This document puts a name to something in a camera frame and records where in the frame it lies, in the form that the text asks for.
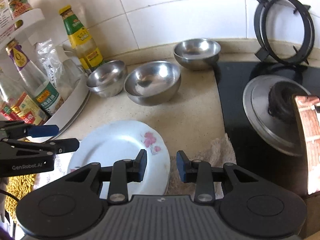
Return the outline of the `steel bowl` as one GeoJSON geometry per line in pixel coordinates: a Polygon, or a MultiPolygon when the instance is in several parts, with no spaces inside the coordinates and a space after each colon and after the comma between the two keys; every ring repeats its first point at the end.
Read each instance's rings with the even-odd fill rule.
{"type": "Polygon", "coordinates": [[[124,87],[127,67],[123,61],[113,60],[99,66],[90,74],[86,86],[101,98],[118,95],[124,87]]]}
{"type": "Polygon", "coordinates": [[[181,85],[181,69],[168,61],[152,61],[128,74],[124,91],[131,101],[155,106],[171,100],[181,85]]]}
{"type": "Polygon", "coordinates": [[[195,38],[178,43],[174,48],[176,61],[192,71],[205,70],[216,66],[221,46],[207,38],[195,38]]]}

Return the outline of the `white rotating spice rack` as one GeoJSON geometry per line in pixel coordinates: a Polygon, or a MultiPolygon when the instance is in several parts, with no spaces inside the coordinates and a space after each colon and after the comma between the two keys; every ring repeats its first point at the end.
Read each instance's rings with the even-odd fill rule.
{"type": "MultiPolygon", "coordinates": [[[[31,47],[31,37],[40,31],[44,25],[44,15],[41,9],[30,10],[18,18],[13,19],[10,12],[6,10],[1,14],[1,63],[4,63],[4,54],[6,53],[6,45],[13,39],[16,39],[19,44],[26,43],[25,48],[31,47]]],[[[64,101],[57,112],[49,118],[46,125],[56,125],[59,128],[59,133],[53,137],[27,137],[32,142],[45,142],[54,140],[61,135],[80,115],[88,99],[91,95],[86,87],[87,75],[81,74],[75,83],[75,88],[64,101]]]]}

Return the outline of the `red yellow seasoning packet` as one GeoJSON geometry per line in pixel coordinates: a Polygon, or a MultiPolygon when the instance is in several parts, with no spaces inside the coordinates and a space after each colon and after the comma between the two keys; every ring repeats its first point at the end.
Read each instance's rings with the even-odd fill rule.
{"type": "Polygon", "coordinates": [[[48,115],[26,92],[17,100],[9,98],[7,101],[1,93],[1,115],[9,121],[24,121],[33,125],[42,125],[48,120],[48,115]]]}

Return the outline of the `yellow chenille mat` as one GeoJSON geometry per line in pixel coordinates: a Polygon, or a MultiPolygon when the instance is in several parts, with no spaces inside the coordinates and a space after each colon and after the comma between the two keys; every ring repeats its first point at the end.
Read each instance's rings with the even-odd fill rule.
{"type": "MultiPolygon", "coordinates": [[[[10,177],[6,191],[20,200],[33,190],[35,181],[36,174],[10,177]]],[[[16,207],[17,201],[12,199],[11,197],[6,196],[5,210],[9,213],[10,217],[15,223],[17,222],[16,207]]]]}

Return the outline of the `beige dish cloth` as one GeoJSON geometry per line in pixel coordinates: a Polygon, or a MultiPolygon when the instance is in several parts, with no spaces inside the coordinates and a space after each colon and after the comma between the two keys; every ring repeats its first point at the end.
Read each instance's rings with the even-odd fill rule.
{"type": "MultiPolygon", "coordinates": [[[[236,164],[236,157],[228,134],[223,137],[216,138],[211,142],[211,148],[199,152],[195,155],[195,159],[204,160],[213,167],[223,167],[224,163],[236,164]]],[[[195,196],[195,183],[183,183],[180,180],[178,169],[176,166],[176,157],[170,157],[170,178],[165,195],[191,195],[195,196]]]]}

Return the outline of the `clear vinegar bottle purple label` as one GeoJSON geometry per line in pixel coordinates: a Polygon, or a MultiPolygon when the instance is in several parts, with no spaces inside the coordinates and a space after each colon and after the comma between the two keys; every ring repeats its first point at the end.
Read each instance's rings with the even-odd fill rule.
{"type": "Polygon", "coordinates": [[[31,96],[50,116],[54,115],[64,100],[49,78],[29,59],[15,39],[5,49],[31,96]]]}

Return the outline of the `clear plastic bag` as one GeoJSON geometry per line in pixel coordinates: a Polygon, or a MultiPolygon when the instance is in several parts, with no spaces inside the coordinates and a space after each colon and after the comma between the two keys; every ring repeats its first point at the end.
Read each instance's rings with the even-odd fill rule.
{"type": "Polygon", "coordinates": [[[35,50],[50,82],[66,101],[84,72],[65,54],[61,46],[54,46],[51,39],[37,43],[35,50]]]}

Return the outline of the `green yellow sauce bottle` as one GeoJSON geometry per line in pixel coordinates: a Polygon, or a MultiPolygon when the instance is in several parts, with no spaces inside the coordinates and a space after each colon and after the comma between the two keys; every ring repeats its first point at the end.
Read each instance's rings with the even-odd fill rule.
{"type": "Polygon", "coordinates": [[[103,64],[104,58],[100,49],[70,5],[61,8],[59,14],[63,19],[72,49],[75,50],[84,71],[88,75],[91,74],[103,64]]]}

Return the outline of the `steel pot lid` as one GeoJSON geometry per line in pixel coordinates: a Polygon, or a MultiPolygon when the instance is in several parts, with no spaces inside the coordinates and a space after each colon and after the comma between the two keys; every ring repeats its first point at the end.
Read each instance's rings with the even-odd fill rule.
{"type": "Polygon", "coordinates": [[[266,143],[284,154],[301,157],[294,95],[311,93],[287,77],[261,75],[246,85],[242,103],[251,126],[266,143]]]}

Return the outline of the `jar on upper rack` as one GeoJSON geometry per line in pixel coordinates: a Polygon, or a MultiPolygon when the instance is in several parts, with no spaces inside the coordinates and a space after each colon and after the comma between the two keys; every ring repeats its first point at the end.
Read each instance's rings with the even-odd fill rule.
{"type": "Polygon", "coordinates": [[[28,0],[8,0],[8,2],[13,18],[18,18],[33,9],[28,0]]]}

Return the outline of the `black stove pan support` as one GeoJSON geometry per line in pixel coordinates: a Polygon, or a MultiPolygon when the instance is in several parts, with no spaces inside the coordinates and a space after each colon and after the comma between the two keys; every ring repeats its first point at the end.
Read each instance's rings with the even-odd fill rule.
{"type": "Polygon", "coordinates": [[[310,15],[309,5],[302,4],[299,0],[256,0],[258,2],[254,13],[254,32],[260,49],[256,57],[264,62],[267,59],[294,65],[302,62],[308,63],[312,52],[316,32],[310,15]],[[301,43],[293,46],[288,57],[277,52],[273,41],[287,41],[301,43]]]}

